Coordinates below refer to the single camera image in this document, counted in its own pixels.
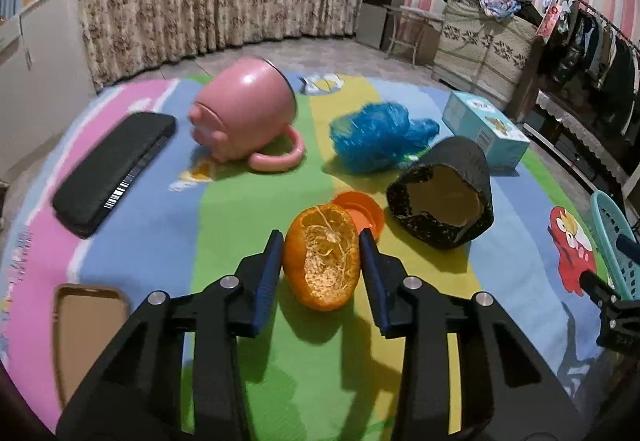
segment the curtain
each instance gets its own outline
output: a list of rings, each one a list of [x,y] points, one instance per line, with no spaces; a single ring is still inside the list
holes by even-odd
[[[146,68],[246,42],[350,35],[361,0],[79,0],[97,88]]]

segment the colorful rug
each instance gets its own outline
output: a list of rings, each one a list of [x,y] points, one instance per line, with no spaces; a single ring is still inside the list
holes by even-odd
[[[297,75],[290,75],[296,89]],[[200,82],[207,79],[198,78]],[[328,125],[364,103],[404,104],[416,118],[440,121],[448,91],[353,76],[310,79],[298,95],[295,126],[307,157],[286,174],[257,174],[244,163],[213,174],[190,138],[186,118],[200,83],[148,81],[106,89],[47,160],[12,227],[0,265],[0,357],[28,404],[54,428],[60,415],[50,351],[54,289],[66,282],[120,288],[134,309],[155,289],[172,296],[202,290],[262,251],[270,230],[286,232],[293,217],[354,188],[386,207],[397,172],[354,176],[335,159]],[[174,114],[178,130],[91,239],[81,241],[55,219],[50,197],[66,174],[127,112]],[[558,375],[578,409],[592,417],[603,393],[609,357],[595,344],[598,309],[575,287],[576,266],[604,265],[574,205],[528,151],[512,176],[492,178],[495,222],[454,251],[410,237],[391,217],[380,251],[443,293],[491,292]],[[454,339],[450,348],[455,348]],[[285,282],[273,325],[239,342],[242,378],[257,440],[386,439],[402,367],[402,340],[385,340],[372,325],[362,281],[343,309],[301,307]],[[191,377],[185,352],[185,383]],[[459,372],[452,363],[452,429],[460,422]],[[188,385],[184,427],[193,427]]]

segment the blue plastic bag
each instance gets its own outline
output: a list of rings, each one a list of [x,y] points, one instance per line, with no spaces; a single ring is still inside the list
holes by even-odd
[[[424,150],[439,132],[437,122],[410,120],[407,108],[395,102],[367,104],[329,125],[335,153],[360,174],[396,167],[406,154]]]

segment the black clamp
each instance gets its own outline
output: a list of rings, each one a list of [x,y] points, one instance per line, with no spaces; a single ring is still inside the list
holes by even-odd
[[[381,334],[406,338],[394,441],[584,439],[571,399],[491,294],[438,292],[381,254],[369,230],[360,259]],[[451,435],[448,333],[458,336],[462,385],[462,429]]]
[[[236,337],[254,338],[271,319],[282,234],[201,293],[154,291],[116,334],[63,410],[62,441],[250,439]],[[194,434],[180,430],[184,334],[195,332]]]
[[[640,301],[622,300],[592,271],[580,274],[580,287],[600,308],[600,334],[596,344],[640,358]]]

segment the light blue box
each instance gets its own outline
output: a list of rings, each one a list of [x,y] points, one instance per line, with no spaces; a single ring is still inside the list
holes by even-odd
[[[442,121],[456,136],[480,145],[490,168],[514,168],[529,138],[485,98],[452,91]]]

